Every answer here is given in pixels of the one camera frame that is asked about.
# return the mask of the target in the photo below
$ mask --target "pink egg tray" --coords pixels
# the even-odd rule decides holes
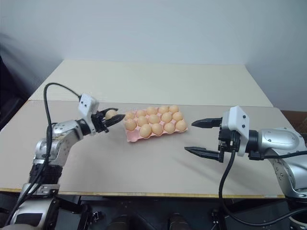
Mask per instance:
[[[137,118],[137,116],[136,116],[136,112],[137,111],[139,111],[139,110],[134,110],[134,111],[131,111],[132,113],[134,113],[134,115],[135,115],[135,118],[133,119],[133,120],[135,120],[136,122],[137,122],[137,120],[138,120],[138,118]],[[161,116],[162,116],[162,114],[161,113],[157,113],[157,115],[159,116],[159,118],[161,119]],[[174,120],[174,119],[172,119],[171,121],[170,121],[170,123],[173,123],[174,125],[176,124],[176,120]],[[160,120],[160,122],[159,122],[159,124],[162,126],[162,127],[164,127],[164,124],[165,124],[166,122],[164,122],[164,121],[162,121],[162,120]],[[143,137],[141,137],[140,136],[140,126],[139,125],[137,125],[136,126],[136,128],[133,130],[133,131],[129,131],[129,130],[126,130],[126,135],[127,135],[127,142],[136,142],[137,140],[139,140],[139,139],[149,139],[150,137],[154,137],[154,136],[158,136],[158,137],[160,137],[160,136],[162,136],[163,134],[169,134],[169,133],[167,133],[164,129],[163,129],[163,133],[161,134],[161,135],[156,135],[155,133],[151,133],[151,135],[149,136],[149,137],[147,137],[147,138],[143,138]],[[183,133],[183,132],[185,132],[185,131],[187,131],[187,129],[188,128],[186,128],[185,130],[183,130],[183,131],[180,131],[180,130],[178,130],[178,129],[176,129],[175,128],[175,131],[173,132],[173,133]]]

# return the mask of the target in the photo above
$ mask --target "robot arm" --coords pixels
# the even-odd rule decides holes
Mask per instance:
[[[272,164],[279,185],[286,196],[290,209],[307,206],[307,148],[302,136],[293,129],[249,129],[249,117],[239,107],[232,107],[222,118],[209,118],[192,123],[201,128],[219,127],[217,151],[200,147],[185,147],[203,158],[224,161],[225,152],[237,152],[238,156],[248,153],[250,160],[268,159]],[[289,154],[305,155],[287,158]],[[294,217],[306,227],[306,214]]]
[[[59,191],[58,181],[71,147],[82,140],[85,135],[95,135],[102,131],[107,133],[108,127],[120,122],[125,117],[125,115],[115,115],[106,120],[107,111],[111,109],[117,111],[118,109],[108,108],[98,111],[98,105],[95,98],[82,94],[79,101],[79,112],[82,119],[56,123],[52,126],[52,143],[48,164],[40,174],[39,182],[36,182],[28,191],[28,194],[35,196],[35,199],[24,201],[15,211],[10,224],[28,224],[37,229],[55,227],[59,204],[54,197]],[[19,199],[35,181],[45,161],[46,152],[47,140],[43,138],[36,145],[29,183],[23,185]]]

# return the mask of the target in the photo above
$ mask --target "white wall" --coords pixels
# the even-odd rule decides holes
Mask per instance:
[[[64,58],[246,64],[276,107],[307,111],[306,0],[1,1],[1,53],[29,92]]]

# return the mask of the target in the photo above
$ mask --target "tabletop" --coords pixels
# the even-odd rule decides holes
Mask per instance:
[[[192,65],[64,60],[30,97],[42,100],[44,86],[62,83],[111,103],[241,105],[272,107],[244,65]],[[49,100],[76,101],[60,87]]]
[[[117,107],[119,112],[146,108],[149,104],[106,103],[99,110]],[[79,119],[78,102],[50,101],[52,122]],[[218,129],[190,126],[198,119],[221,117],[229,106],[180,105],[189,124],[184,133],[163,135],[135,143],[126,141],[122,123],[110,132],[86,136],[75,144],[63,168],[60,194],[104,196],[217,197],[224,163],[202,159],[185,146],[217,150]],[[291,127],[273,107],[242,107],[250,128]],[[28,180],[36,143],[46,135],[47,120],[42,101],[28,101],[0,132],[0,190],[20,191]],[[224,187],[225,197],[283,197],[268,161],[236,157]]]

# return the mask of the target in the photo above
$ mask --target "egg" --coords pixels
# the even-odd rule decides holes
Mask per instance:
[[[117,115],[117,112],[114,109],[110,109],[109,111],[106,112],[105,118],[106,120],[108,120],[114,117],[115,115]]]
[[[180,132],[183,132],[187,128],[187,123],[184,120],[178,121],[175,125],[175,128]]]
[[[126,128],[127,130],[130,130],[130,131],[135,130],[135,128],[136,128],[136,122],[135,122],[135,120],[128,119],[128,120],[125,122],[125,128]]]
[[[172,134],[175,131],[175,125],[173,123],[166,123],[164,125],[164,130],[168,133],[168,134]]]
[[[125,120],[133,119],[133,118],[134,118],[134,113],[133,112],[126,112]]]
[[[168,123],[172,120],[172,114],[171,113],[165,113],[161,116],[161,120]]]
[[[140,116],[146,116],[146,112],[144,110],[138,110],[136,112],[136,116],[137,117],[140,117]]]
[[[151,114],[148,118],[149,123],[155,124],[160,122],[160,118],[156,114]]]
[[[147,118],[144,117],[144,116],[140,116],[140,117],[138,118],[138,125],[139,125],[140,127],[142,127],[142,126],[145,125],[145,124],[148,124]]]
[[[179,111],[179,108],[177,105],[172,105],[169,107],[169,111],[172,112],[172,113],[175,113],[175,112],[178,112]]]
[[[146,113],[147,113],[148,115],[151,115],[151,114],[157,114],[158,112],[157,112],[157,109],[156,109],[156,108],[154,108],[154,107],[152,107],[152,106],[149,106],[149,107],[146,109]]]
[[[175,112],[175,113],[173,114],[173,119],[174,119],[175,121],[180,121],[180,120],[182,120],[182,119],[183,119],[182,112]]]
[[[163,133],[163,127],[159,123],[155,123],[152,126],[153,133],[156,135],[161,135]]]
[[[168,112],[168,106],[161,106],[158,110],[159,113],[164,114]]]
[[[152,133],[152,127],[149,124],[145,124],[140,128],[140,136],[148,138]]]

